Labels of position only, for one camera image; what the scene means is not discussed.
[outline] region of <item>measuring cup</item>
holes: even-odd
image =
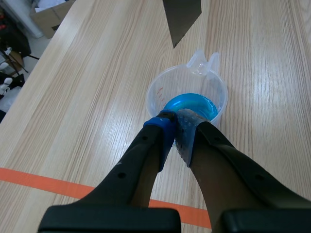
[[[150,84],[146,95],[149,115],[155,117],[174,97],[195,93],[211,100],[218,114],[211,123],[219,127],[220,117],[228,101],[228,89],[218,74],[219,53],[207,62],[204,52],[198,50],[187,64],[171,67],[160,73]]]

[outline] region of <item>cardboard box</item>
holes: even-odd
[[[23,58],[21,57],[21,55],[17,52],[12,51],[10,53],[9,57],[11,58],[14,67],[17,69],[18,72],[20,72],[21,71],[21,65],[24,66],[24,61],[23,61]],[[10,60],[6,59],[5,62],[7,64],[9,64],[9,66],[6,67],[5,69],[2,69],[1,72],[8,74],[8,75],[11,75],[11,76],[16,74],[16,71],[13,68],[13,65],[10,62]]]
[[[69,0],[40,12],[32,7],[30,17],[48,39],[52,38],[74,2]]]

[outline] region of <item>floor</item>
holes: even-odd
[[[32,51],[31,55],[35,57],[41,57],[41,55],[43,54],[45,48],[48,46],[51,39],[47,39],[45,36],[39,39],[29,36],[28,40],[29,40],[31,51]],[[22,70],[21,73],[24,74],[25,80],[27,80],[31,71],[37,64],[37,60],[31,57],[25,57],[24,64],[25,64],[25,69],[29,73],[26,73],[24,70]]]

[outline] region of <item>wooden table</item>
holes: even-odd
[[[0,232],[34,233],[47,207],[99,184],[149,118],[151,80],[197,49],[221,54],[221,131],[311,199],[310,15],[308,0],[203,0],[173,49],[162,1],[78,0],[0,124]],[[175,149],[152,199],[180,211],[183,232],[210,231]]]

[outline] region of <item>white object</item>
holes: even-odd
[[[220,117],[228,101],[228,89],[218,74],[219,53],[209,62],[204,52],[198,50],[187,64],[171,67],[160,73],[150,84],[146,95],[149,115],[155,117],[174,97],[195,93],[211,100],[218,114],[211,123],[219,127]]]
[[[12,90],[8,91],[8,93],[0,99],[0,110],[4,112],[8,112],[13,102],[15,101],[17,95],[21,90],[20,86],[14,87]]]
[[[0,95],[5,96],[6,93],[10,90],[9,85],[13,82],[12,78],[6,78],[4,83],[0,85]]]
[[[40,2],[38,3],[38,7],[47,9],[47,8],[62,4],[64,2],[66,1],[65,0],[40,0]]]
[[[5,69],[5,68],[7,68],[8,66],[9,66],[8,63],[3,62],[3,63],[1,63],[1,65],[0,65],[0,70],[3,70],[3,69]]]
[[[35,12],[38,13],[40,11],[44,11],[45,9],[48,9],[48,7],[44,7],[44,8],[35,7]]]
[[[6,55],[10,55],[10,53],[12,52],[12,48],[11,47],[8,47],[6,49],[6,51],[4,51]]]

